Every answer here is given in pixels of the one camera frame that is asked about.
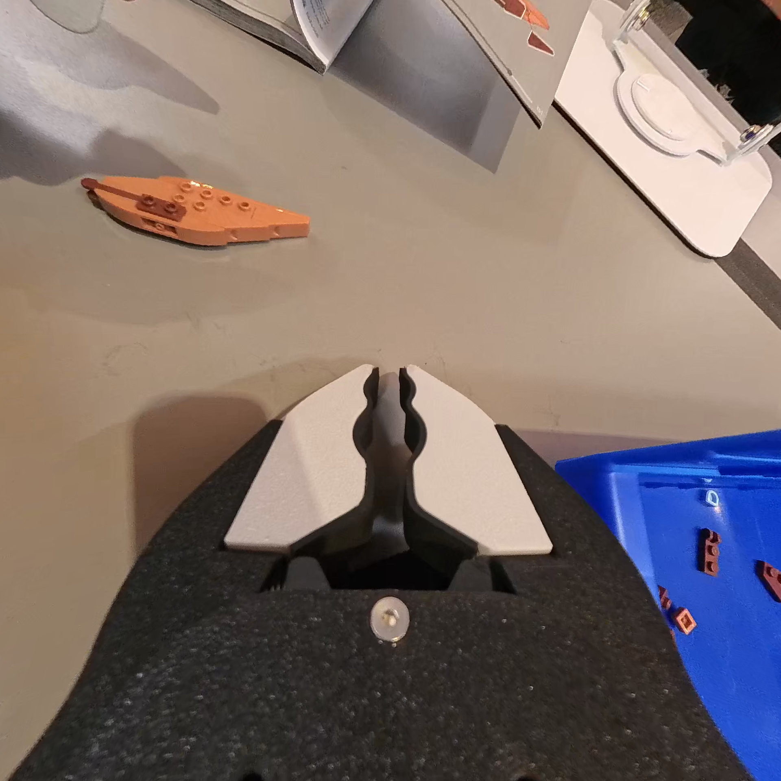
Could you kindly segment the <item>grey instruction booklet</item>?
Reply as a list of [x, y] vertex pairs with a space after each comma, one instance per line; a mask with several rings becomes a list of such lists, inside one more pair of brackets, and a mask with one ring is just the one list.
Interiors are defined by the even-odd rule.
[[588, 1], [195, 1], [495, 172], [542, 128]]

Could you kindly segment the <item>dark grey strip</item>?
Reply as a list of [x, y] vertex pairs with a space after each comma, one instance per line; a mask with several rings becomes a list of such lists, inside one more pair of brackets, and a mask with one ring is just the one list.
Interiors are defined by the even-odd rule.
[[761, 257], [739, 239], [716, 264], [779, 329], [780, 278]]

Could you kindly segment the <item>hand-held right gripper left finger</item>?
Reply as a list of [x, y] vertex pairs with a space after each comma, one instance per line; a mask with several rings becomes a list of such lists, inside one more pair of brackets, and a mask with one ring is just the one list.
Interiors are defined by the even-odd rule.
[[375, 367], [358, 366], [279, 422], [223, 541], [229, 550], [334, 555], [372, 535]]

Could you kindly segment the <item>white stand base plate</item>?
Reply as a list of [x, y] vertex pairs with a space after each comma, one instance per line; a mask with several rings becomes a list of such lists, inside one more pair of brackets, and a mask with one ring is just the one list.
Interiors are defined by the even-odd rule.
[[779, 220], [779, 122], [751, 127], [651, 21], [591, 2], [555, 107], [698, 254], [732, 251], [767, 197]]

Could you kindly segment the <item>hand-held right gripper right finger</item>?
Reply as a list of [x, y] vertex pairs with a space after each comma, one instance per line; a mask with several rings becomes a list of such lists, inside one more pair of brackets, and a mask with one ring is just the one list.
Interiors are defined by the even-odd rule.
[[399, 371], [405, 539], [421, 557], [548, 555], [550, 536], [493, 419], [415, 365]]

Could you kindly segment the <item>blue plastic bin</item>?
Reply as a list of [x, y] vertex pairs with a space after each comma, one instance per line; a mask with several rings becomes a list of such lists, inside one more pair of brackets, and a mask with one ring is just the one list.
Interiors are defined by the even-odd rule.
[[[599, 514], [676, 632], [689, 678], [755, 779], [779, 779], [780, 607], [757, 561], [780, 565], [780, 433], [592, 454], [555, 470]], [[703, 502], [707, 490], [720, 505]], [[719, 573], [698, 570], [703, 528], [721, 535]], [[685, 636], [671, 613], [690, 611]]]

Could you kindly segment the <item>orange brick ship hull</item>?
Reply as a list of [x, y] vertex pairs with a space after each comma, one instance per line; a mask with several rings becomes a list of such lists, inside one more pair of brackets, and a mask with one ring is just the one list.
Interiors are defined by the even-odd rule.
[[[307, 216], [249, 199], [190, 178], [84, 177], [81, 186], [113, 219], [152, 235], [201, 247], [306, 238]], [[183, 204], [180, 222], [136, 209], [142, 194]]]

